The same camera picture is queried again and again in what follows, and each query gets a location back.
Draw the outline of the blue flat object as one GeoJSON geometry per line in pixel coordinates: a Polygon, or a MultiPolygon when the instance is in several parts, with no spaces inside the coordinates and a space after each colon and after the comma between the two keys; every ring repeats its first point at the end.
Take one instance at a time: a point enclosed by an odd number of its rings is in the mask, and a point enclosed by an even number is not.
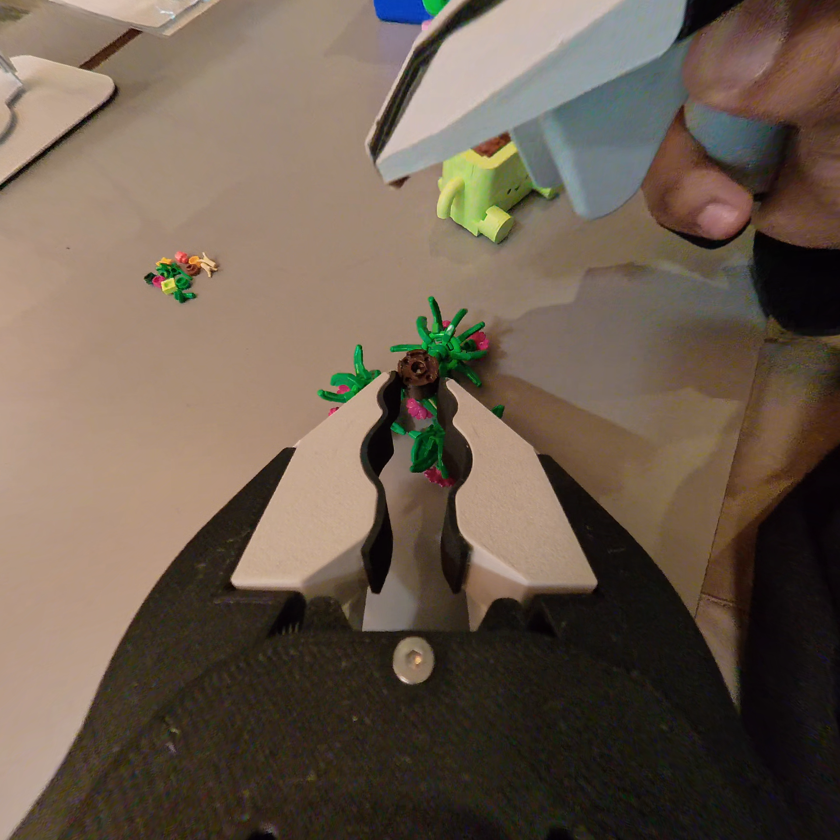
{"type": "Polygon", "coordinates": [[[423,1],[373,1],[374,12],[385,23],[422,25],[433,18],[423,1]]]}

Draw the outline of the lime green soft toy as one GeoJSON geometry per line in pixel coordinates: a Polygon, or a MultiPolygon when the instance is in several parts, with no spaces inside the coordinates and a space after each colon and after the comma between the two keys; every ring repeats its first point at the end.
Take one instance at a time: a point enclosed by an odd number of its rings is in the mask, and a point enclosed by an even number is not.
{"type": "Polygon", "coordinates": [[[509,209],[531,192],[549,200],[559,193],[533,184],[509,133],[447,159],[437,185],[437,217],[451,218],[494,244],[503,241],[515,223],[509,209]]]}

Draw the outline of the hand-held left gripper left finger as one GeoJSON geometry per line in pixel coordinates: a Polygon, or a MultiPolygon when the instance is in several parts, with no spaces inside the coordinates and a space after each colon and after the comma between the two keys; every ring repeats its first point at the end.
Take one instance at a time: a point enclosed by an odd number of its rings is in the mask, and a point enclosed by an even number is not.
{"type": "Polygon", "coordinates": [[[299,440],[233,572],[240,591],[364,599],[380,593],[393,535],[380,480],[401,405],[380,374],[299,440]]]}

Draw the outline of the person's right hand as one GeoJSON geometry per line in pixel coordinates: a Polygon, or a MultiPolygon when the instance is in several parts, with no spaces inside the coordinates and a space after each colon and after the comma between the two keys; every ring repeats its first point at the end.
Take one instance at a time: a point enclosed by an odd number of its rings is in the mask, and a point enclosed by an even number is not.
{"type": "Polygon", "coordinates": [[[751,219],[806,248],[839,247],[839,2],[750,1],[701,30],[683,66],[694,102],[791,127],[784,165],[759,208],[706,156],[682,115],[643,183],[656,222],[723,240],[751,219]]]}

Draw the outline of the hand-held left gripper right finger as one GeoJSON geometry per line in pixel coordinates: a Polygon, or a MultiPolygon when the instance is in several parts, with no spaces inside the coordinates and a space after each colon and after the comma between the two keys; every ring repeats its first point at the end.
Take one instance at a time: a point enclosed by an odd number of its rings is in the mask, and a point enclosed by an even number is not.
{"type": "Polygon", "coordinates": [[[597,586],[536,450],[453,380],[438,388],[450,487],[441,534],[444,577],[470,610],[498,599],[597,586]]]}

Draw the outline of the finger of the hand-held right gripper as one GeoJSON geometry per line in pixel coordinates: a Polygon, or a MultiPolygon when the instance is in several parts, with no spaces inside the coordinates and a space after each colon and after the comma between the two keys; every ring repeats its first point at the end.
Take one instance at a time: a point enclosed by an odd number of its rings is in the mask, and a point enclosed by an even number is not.
{"type": "Polygon", "coordinates": [[[396,125],[417,89],[431,62],[446,38],[469,21],[475,11],[472,1],[449,2],[413,44],[366,140],[366,150],[372,163],[377,163],[391,139],[396,125]]]}
{"type": "Polygon", "coordinates": [[[544,82],[585,36],[618,26],[620,45],[607,58],[615,69],[656,48],[680,29],[678,1],[474,2],[469,21],[446,38],[408,103],[375,169],[396,184],[453,154],[509,132],[564,100],[544,82]]]}

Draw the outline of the person's dark jacket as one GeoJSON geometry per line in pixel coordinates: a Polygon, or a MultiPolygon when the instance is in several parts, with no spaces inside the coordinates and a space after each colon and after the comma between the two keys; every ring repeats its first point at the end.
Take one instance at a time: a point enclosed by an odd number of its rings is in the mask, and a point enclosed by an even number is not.
{"type": "Polygon", "coordinates": [[[804,838],[839,838],[838,449],[759,526],[741,713],[804,838]]]}

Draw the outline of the white panel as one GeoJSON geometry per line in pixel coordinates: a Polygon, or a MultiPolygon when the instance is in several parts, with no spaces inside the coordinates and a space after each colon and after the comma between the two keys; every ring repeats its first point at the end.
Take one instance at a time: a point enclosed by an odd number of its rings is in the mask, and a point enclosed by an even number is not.
{"type": "Polygon", "coordinates": [[[204,14],[217,1],[55,1],[57,5],[167,37],[204,14]]]}

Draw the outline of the green toy plant red flowers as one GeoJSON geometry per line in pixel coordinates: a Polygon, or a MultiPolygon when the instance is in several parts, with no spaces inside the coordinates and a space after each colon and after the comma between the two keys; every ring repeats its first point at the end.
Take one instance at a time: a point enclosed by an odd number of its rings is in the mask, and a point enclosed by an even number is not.
{"type": "Polygon", "coordinates": [[[447,434],[439,415],[438,387],[441,382],[459,376],[481,386],[472,365],[488,355],[490,343],[483,322],[457,333],[467,314],[465,308],[446,320],[434,297],[428,299],[428,304],[430,318],[420,316],[416,320],[418,340],[390,348],[392,353],[401,355],[395,368],[400,406],[391,431],[413,442],[411,472],[423,474],[435,485],[449,489],[461,485],[466,473],[445,454],[447,434]]]}

